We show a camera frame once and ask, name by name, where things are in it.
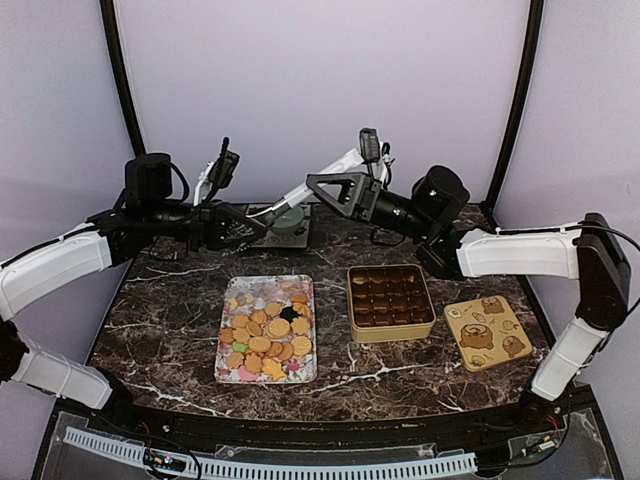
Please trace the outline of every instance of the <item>bear illustration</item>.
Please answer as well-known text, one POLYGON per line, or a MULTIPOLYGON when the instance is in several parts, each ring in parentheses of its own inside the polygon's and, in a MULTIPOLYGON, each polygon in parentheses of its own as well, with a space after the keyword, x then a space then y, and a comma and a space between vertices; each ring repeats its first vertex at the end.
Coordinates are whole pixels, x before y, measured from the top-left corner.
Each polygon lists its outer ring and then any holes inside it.
POLYGON ((460 331, 460 346, 462 348, 486 348, 491 350, 493 348, 493 333, 484 325, 479 323, 472 323, 471 325, 465 325, 460 331))
POLYGON ((513 358, 525 349, 525 345, 518 337, 509 335, 502 341, 502 348, 509 354, 509 358, 513 358))
POLYGON ((487 297, 482 299, 482 308, 485 314, 504 313, 504 307, 498 297, 487 297))

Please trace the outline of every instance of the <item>pile of cookies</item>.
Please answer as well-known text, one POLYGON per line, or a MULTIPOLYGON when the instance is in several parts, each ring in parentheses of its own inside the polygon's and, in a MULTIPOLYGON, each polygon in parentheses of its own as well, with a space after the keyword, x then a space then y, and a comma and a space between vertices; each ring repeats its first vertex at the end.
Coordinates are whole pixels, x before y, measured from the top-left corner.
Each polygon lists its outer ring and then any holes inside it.
POLYGON ((271 302, 263 310, 235 315, 231 327, 220 330, 220 341, 233 348, 227 367, 238 369, 242 380, 255 381, 261 373, 274 382, 287 378, 287 362, 313 351, 307 295, 292 295, 289 301, 289 307, 271 302))

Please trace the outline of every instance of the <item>black marble tabletop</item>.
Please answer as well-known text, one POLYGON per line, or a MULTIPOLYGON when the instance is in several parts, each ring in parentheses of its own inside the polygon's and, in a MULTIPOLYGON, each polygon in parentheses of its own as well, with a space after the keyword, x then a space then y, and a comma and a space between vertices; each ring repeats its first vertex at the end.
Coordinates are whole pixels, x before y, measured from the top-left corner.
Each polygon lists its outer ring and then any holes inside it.
MULTIPOLYGON (((461 221, 485 225, 476 206, 461 221)), ((163 263, 140 255, 115 299, 91 365, 104 367, 140 405, 252 420, 388 420, 476 410, 515 402, 548 346, 514 277, 464 282, 425 272, 437 314, 431 335, 407 342, 358 344, 348 320, 346 271, 355 265, 417 263, 415 246, 369 242, 372 227, 313 207, 309 247, 301 251, 204 249, 163 263), (222 299, 232 277, 306 274, 313 278, 318 377, 302 385, 217 383, 213 364, 222 299), (478 373, 462 364, 442 318, 446 305, 503 295, 523 325, 533 353, 478 373)), ((159 242, 156 255, 178 249, 159 242)))

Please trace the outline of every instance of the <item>green cookie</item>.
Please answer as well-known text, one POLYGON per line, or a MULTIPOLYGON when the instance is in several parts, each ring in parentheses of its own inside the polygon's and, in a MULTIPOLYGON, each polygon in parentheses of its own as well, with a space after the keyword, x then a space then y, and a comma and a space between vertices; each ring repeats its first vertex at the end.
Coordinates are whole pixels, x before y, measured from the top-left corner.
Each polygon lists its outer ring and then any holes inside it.
POLYGON ((249 345, 245 345, 244 343, 233 342, 233 351, 244 353, 249 350, 249 345))

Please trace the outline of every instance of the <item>pink cookie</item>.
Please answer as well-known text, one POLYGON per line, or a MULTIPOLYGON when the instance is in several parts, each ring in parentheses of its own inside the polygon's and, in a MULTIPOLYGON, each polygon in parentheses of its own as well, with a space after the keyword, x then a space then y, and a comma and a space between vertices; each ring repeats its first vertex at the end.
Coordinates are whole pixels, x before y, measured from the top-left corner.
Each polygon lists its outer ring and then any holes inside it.
POLYGON ((238 369, 238 375, 240 376, 240 380, 243 382, 255 382, 260 376, 260 374, 256 375, 255 373, 247 372, 244 365, 238 369))

